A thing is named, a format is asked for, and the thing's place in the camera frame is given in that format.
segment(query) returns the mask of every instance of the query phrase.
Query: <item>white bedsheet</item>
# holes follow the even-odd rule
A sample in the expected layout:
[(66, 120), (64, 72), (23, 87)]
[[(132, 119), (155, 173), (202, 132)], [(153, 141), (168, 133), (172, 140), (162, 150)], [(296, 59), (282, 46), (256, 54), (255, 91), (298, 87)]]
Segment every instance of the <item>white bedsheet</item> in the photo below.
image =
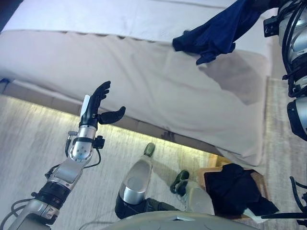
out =
[[(171, 42), (218, 14), (234, 0), (24, 0), (3, 31), (42, 30), (131, 36)], [(266, 12), (265, 17), (274, 14)], [(236, 48), (270, 56), (263, 18)]]
[(124, 105), (129, 117), (261, 161), (269, 66), (261, 55), (235, 51), (196, 67), (170, 44), (34, 31), (1, 33), (0, 50), (0, 76), (76, 100), (111, 80), (105, 109)]

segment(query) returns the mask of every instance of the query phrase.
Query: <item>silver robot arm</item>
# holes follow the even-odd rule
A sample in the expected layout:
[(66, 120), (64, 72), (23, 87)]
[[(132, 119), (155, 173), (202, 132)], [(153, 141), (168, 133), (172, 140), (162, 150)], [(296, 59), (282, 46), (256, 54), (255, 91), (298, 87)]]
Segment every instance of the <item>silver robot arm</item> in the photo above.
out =
[(34, 199), (23, 208), (20, 215), (9, 230), (49, 230), (48, 225), (52, 225), (59, 210), (64, 204), (69, 193), (77, 184), (83, 169), (96, 166), (97, 164), (86, 166), (93, 155), (93, 147), (101, 149), (104, 145), (104, 139), (101, 136), (95, 138), (97, 124), (112, 124), (120, 120), (125, 107), (121, 107), (116, 112), (106, 112), (98, 114), (98, 108), (106, 94), (109, 92), (110, 82), (105, 82), (99, 86), (92, 96), (86, 96), (81, 109), (81, 121), (79, 131), (69, 132), (68, 141), (76, 135), (72, 147), (68, 152), (67, 159), (60, 165), (55, 166), (55, 171), (51, 169), (52, 174), (47, 173), (47, 182), (38, 193), (32, 193)]
[(292, 132), (307, 141), (307, 1), (280, 0), (278, 14), (264, 21), (265, 37), (278, 35), (287, 74)]

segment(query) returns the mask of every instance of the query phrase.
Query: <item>black cable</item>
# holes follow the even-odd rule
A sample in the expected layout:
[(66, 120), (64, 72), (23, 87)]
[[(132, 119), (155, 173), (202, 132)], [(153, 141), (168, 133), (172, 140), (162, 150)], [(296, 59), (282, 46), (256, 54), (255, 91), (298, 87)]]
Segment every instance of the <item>black cable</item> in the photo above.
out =
[(295, 184), (295, 180), (292, 176), (290, 176), (290, 180), (291, 180), (291, 184), (292, 184), (292, 191), (293, 191), (293, 196), (294, 196), (294, 199), (299, 207), (299, 209), (302, 211), (302, 212), (305, 212), (305, 208), (304, 206), (302, 205), (299, 197), (298, 197), (298, 194), (297, 194), (297, 189), (296, 189), (296, 184)]
[(289, 64), (289, 60), (288, 60), (288, 47), (286, 46), (287, 42), (288, 42), (288, 39), (289, 39), (289, 31), (292, 27), (295, 28), (296, 25), (293, 24), (294, 20), (295, 20), (295, 17), (296, 17), (296, 14), (297, 12), (299, 11), (299, 8), (303, 5), (303, 2), (300, 2), (297, 7), (295, 8), (295, 10), (293, 11), (290, 19), (289, 19), (289, 22), (288, 22), (288, 25), (286, 27), (286, 30), (284, 32), (284, 35), (283, 35), (283, 44), (282, 44), (282, 56), (283, 56), (283, 64), (287, 70), (287, 73), (291, 73), (291, 67), (290, 67), (290, 64)]
[(97, 153), (98, 153), (99, 161), (98, 161), (96, 164), (92, 164), (92, 165), (90, 165), (90, 166), (84, 167), (85, 169), (91, 168), (91, 167), (94, 167), (94, 166), (97, 166), (97, 165), (100, 164), (100, 162), (101, 162), (101, 155), (100, 155), (99, 149), (96, 149), (96, 151), (97, 151)]
[(295, 11), (293, 12), (293, 14), (295, 15), (295, 19), (293, 21), (293, 24), (291, 23), (291, 29), (290, 29), (290, 32), (289, 32), (289, 36), (287, 36), (287, 42), (286, 42), (286, 57), (288, 58), (289, 56), (289, 48), (290, 48), (290, 43), (292, 41), (292, 36), (293, 36), (293, 33), (294, 33), (294, 29), (297, 25), (297, 22), (299, 20), (299, 18), (301, 17), (303, 11), (305, 10), (305, 7), (306, 7), (306, 3), (303, 3), (303, 2), (300, 2), (299, 5), (296, 7)]
[(23, 203), (23, 202), (29, 202), (30, 200), (32, 200), (32, 198), (31, 199), (24, 199), (24, 200), (18, 200), (18, 201), (16, 201), (14, 204), (12, 204), (12, 206), (11, 206), (11, 211), (12, 211), (12, 213), (13, 213), (13, 215), (14, 216), (16, 216), (16, 217), (18, 217), (18, 214), (16, 213), (16, 209), (15, 209), (15, 205), (17, 205), (17, 204), (19, 204), (19, 203)]
[(304, 189), (307, 189), (307, 185), (303, 185), (303, 184), (300, 184), (299, 182), (295, 181), (295, 184), (301, 188), (304, 188)]
[(82, 230), (85, 227), (89, 226), (89, 225), (93, 225), (93, 224), (114, 224), (114, 222), (111, 221), (92, 221), (92, 222), (88, 222), (83, 224), (78, 230)]
[[(16, 209), (14, 210), (14, 212), (17, 212), (17, 211), (23, 209), (24, 207), (26, 207), (26, 205), (23, 205), (23, 206), (20, 206), (20, 207), (16, 208)], [(12, 212), (10, 212), (8, 215), (6, 215), (6, 217), (5, 217), (5, 218), (3, 219), (3, 221), (1, 222), (0, 230), (3, 230), (4, 225), (5, 225), (5, 222), (6, 222), (12, 215), (13, 215)]]
[(65, 155), (66, 155), (66, 157), (68, 157), (68, 149), (69, 149), (70, 145), (71, 145), (71, 139), (67, 139), (66, 145), (65, 145)]
[(51, 169), (49, 169), (49, 171), (45, 174), (45, 177), (47, 179), (49, 179), (49, 177), (52, 175), (54, 169), (57, 168), (58, 166), (59, 166), (59, 164), (57, 164), (57, 165), (53, 166)]

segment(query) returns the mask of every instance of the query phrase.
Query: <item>navy blue cloth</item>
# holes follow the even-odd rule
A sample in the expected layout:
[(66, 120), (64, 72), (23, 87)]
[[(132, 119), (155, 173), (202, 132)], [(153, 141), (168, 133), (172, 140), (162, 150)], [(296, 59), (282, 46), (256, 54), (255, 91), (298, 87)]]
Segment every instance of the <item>navy blue cloth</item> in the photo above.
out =
[(278, 208), (261, 193), (251, 177), (253, 170), (227, 164), (221, 172), (205, 173), (206, 190), (216, 215), (241, 215), (249, 208), (256, 216), (273, 214)]
[(200, 54), (197, 65), (215, 60), (219, 54), (231, 53), (239, 37), (258, 20), (261, 12), (251, 7), (254, 0), (238, 0), (204, 25), (173, 39), (176, 51)]

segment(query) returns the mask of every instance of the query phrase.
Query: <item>floor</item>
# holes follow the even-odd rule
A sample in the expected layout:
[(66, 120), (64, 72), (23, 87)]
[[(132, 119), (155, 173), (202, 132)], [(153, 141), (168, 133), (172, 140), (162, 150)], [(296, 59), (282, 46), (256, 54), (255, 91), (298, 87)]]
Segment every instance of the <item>floor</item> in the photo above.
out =
[[(279, 49), (274, 44), (274, 55)], [(266, 133), (264, 153), (265, 178), (271, 201), (281, 212), (298, 212), (289, 176), (306, 184), (305, 149), (307, 143), (291, 132), (286, 115), (287, 83), (280, 80), (284, 69), (276, 60), (273, 76), (268, 80)], [(67, 113), (0, 95), (0, 219), (11, 204), (30, 197), (45, 183), (44, 173), (65, 159), (64, 146), (69, 130), (76, 130), (79, 118)], [(191, 172), (196, 180), (199, 168), (213, 167), (224, 161), (221, 157), (175, 143), (152, 138), (114, 126), (100, 126), (99, 135), (106, 139), (102, 164), (84, 170), (75, 189), (60, 211), (53, 229), (98, 230), (117, 221), (115, 199), (121, 180), (142, 155), (148, 142), (156, 144), (153, 174), (148, 196), (179, 209), (184, 206), (169, 192), (169, 185), (180, 170)], [(272, 219), (263, 224), (251, 220), (244, 223), (262, 230), (302, 230), (293, 219)]]

